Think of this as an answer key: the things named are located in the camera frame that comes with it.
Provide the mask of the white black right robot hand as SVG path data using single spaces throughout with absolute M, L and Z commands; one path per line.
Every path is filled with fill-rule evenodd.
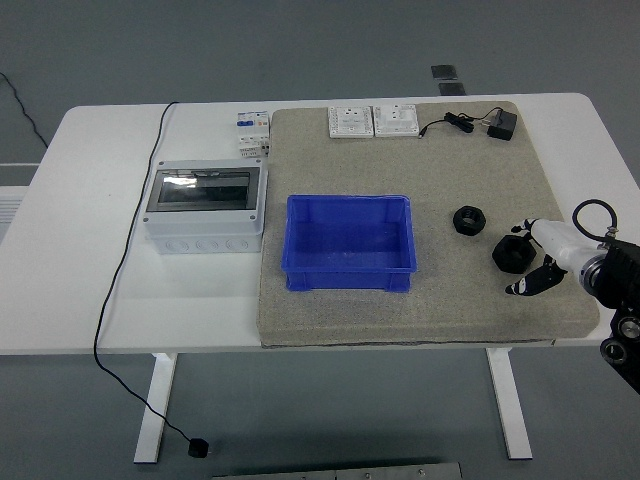
M 595 284 L 606 256 L 603 248 L 564 222 L 526 219 L 519 227 L 544 251 L 545 257 L 540 267 L 508 285 L 507 294 L 538 295 L 572 274 L 589 295 L 597 295 Z

